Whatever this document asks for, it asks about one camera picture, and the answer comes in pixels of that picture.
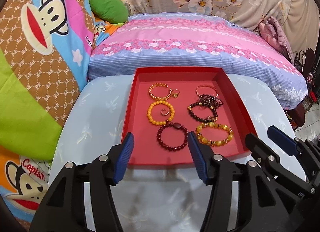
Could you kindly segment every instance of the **gold bracelet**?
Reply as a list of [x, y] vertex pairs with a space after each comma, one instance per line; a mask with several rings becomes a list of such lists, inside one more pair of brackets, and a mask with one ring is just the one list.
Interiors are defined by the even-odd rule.
[[151, 96], [151, 98], [154, 99], [154, 100], [157, 100], [157, 101], [160, 101], [160, 100], [161, 100], [161, 101], [165, 101], [165, 100], [169, 99], [170, 96], [172, 95], [172, 89], [171, 89], [171, 88], [169, 89], [169, 94], [168, 94], [167, 96], [165, 96], [165, 97], [157, 97], [157, 96], [155, 96], [155, 95], [153, 95], [153, 94], [151, 93], [151, 90], [152, 90], [153, 88], [157, 87], [157, 86], [168, 87], [168, 85], [167, 85], [167, 84], [164, 84], [164, 83], [156, 83], [156, 84], [153, 84], [153, 85], [150, 86], [150, 88], [149, 88], [149, 95]]
[[[216, 142], [209, 141], [207, 138], [205, 138], [201, 134], [202, 128], [205, 128], [205, 127], [208, 127], [208, 126], [212, 127], [212, 128], [215, 128], [215, 129], [225, 130], [229, 135], [228, 135], [228, 137], [226, 139], [224, 139], [222, 141], [216, 141]], [[196, 135], [198, 137], [198, 140], [203, 144], [206, 144], [206, 145], [209, 145], [209, 146], [222, 146], [222, 145], [227, 144], [228, 142], [230, 142], [233, 139], [234, 132], [227, 125], [222, 125], [222, 124], [216, 124], [214, 122], [209, 122], [209, 123], [202, 123], [202, 124], [198, 125], [198, 127], [196, 128]]]
[[[167, 120], [165, 120], [165, 121], [155, 121], [155, 120], [152, 118], [152, 116], [151, 116], [152, 109], [153, 109], [153, 107], [154, 107], [155, 105], [158, 105], [158, 104], [164, 104], [164, 105], [166, 105], [166, 106], [169, 108], [169, 110], [170, 110], [170, 112], [171, 112], [169, 119], [167, 119]], [[153, 103], [149, 106], [149, 108], [148, 108], [147, 117], [148, 117], [149, 121], [150, 121], [152, 124], [154, 124], [154, 125], [165, 125], [167, 122], [172, 121], [172, 119], [173, 119], [173, 117], [174, 117], [174, 109], [173, 109], [173, 106], [172, 106], [172, 104], [170, 104], [170, 103], [168, 103], [168, 102], [166, 102], [166, 101], [162, 101], [162, 100], [153, 102]]]

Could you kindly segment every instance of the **green pillow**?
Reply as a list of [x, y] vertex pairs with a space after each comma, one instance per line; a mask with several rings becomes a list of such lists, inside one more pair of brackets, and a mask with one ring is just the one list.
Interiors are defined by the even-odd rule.
[[128, 9], [121, 0], [89, 0], [91, 10], [111, 24], [128, 21]]

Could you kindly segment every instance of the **red tray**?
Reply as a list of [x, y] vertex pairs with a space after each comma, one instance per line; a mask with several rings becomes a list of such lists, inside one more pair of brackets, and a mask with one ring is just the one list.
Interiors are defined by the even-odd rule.
[[[225, 157], [231, 157], [248, 152], [244, 145], [244, 138], [248, 133], [256, 130], [250, 116], [233, 84], [222, 68], [203, 67], [154, 67], [138, 68], [134, 76], [129, 96], [127, 112], [124, 120], [122, 140], [127, 132], [134, 134], [134, 149], [129, 161], [134, 166], [167, 166], [192, 164], [192, 158], [188, 147], [180, 151], [167, 151], [157, 143], [157, 131], [160, 126], [153, 125], [147, 118], [147, 111], [154, 100], [149, 96], [149, 87], [154, 83], [166, 83], [172, 89], [180, 90], [178, 98], [171, 97], [167, 101], [175, 110], [173, 123], [184, 125], [188, 131], [195, 131], [200, 124], [190, 117], [187, 107], [198, 101], [196, 87], [199, 85], [212, 85], [219, 93], [219, 98], [224, 102], [217, 109], [218, 120], [216, 123], [225, 124], [234, 131], [234, 138], [224, 146], [212, 147], [215, 153]], [[155, 87], [152, 93], [159, 97], [168, 94], [168, 88]], [[199, 93], [214, 94], [213, 89], [202, 87]], [[164, 121], [168, 117], [162, 116], [160, 111], [167, 108], [165, 105], [157, 105], [152, 110], [152, 117], [156, 121]], [[212, 115], [209, 108], [195, 107], [193, 112], [201, 118]], [[223, 140], [228, 134], [224, 130], [205, 128], [202, 134], [213, 141]], [[174, 128], [166, 128], [162, 132], [162, 140], [169, 146], [178, 146], [183, 143], [183, 132]]]

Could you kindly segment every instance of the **blue gripper pad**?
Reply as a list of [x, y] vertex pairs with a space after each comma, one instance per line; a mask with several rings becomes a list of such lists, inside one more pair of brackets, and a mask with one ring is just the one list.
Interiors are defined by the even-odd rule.
[[127, 133], [124, 141], [121, 144], [123, 146], [122, 151], [115, 163], [115, 170], [113, 175], [113, 181], [118, 184], [123, 179], [125, 170], [127, 169], [130, 156], [134, 146], [134, 136], [132, 133]]
[[208, 180], [208, 173], [207, 173], [207, 164], [206, 160], [199, 148], [199, 142], [196, 138], [196, 135], [194, 132], [190, 132], [188, 134], [188, 147], [192, 156], [193, 163], [195, 164], [197, 173], [199, 178], [206, 183]]
[[299, 153], [297, 151], [297, 142], [295, 142], [274, 125], [268, 128], [267, 134], [268, 138], [278, 145], [282, 150], [284, 150], [289, 156], [296, 156]]

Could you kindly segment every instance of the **yellow beaded bracelet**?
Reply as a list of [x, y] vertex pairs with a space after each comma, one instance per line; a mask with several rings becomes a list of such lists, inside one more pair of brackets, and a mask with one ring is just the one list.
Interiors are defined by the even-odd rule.
[[[158, 104], [164, 104], [164, 105], [166, 105], [166, 106], [169, 108], [169, 110], [170, 110], [170, 112], [171, 112], [169, 119], [167, 119], [167, 120], [165, 120], [165, 121], [155, 121], [155, 120], [152, 118], [152, 116], [151, 116], [151, 111], [152, 111], [153, 107], [154, 107], [155, 105], [158, 105]], [[173, 106], [172, 106], [170, 103], [168, 103], [168, 102], [166, 102], [166, 101], [162, 101], [162, 100], [153, 102], [153, 103], [149, 106], [149, 108], [148, 108], [147, 117], [148, 117], [149, 121], [150, 121], [152, 124], [154, 124], [154, 125], [165, 125], [167, 122], [172, 121], [172, 119], [173, 119], [173, 117], [174, 117], [174, 109], [173, 109]]]
[[[226, 139], [224, 139], [222, 141], [215, 141], [215, 142], [214, 141], [209, 141], [207, 138], [205, 138], [201, 134], [202, 128], [205, 128], [205, 127], [208, 127], [208, 126], [212, 127], [212, 128], [215, 128], [215, 129], [225, 130], [229, 135], [228, 135], [228, 137]], [[206, 144], [206, 145], [209, 145], [209, 146], [222, 146], [222, 145], [227, 144], [228, 142], [230, 142], [233, 139], [234, 132], [227, 125], [222, 125], [222, 124], [216, 124], [214, 122], [209, 122], [209, 123], [202, 123], [202, 124], [198, 125], [198, 127], [196, 128], [196, 135], [198, 137], [198, 140], [203, 144]]]

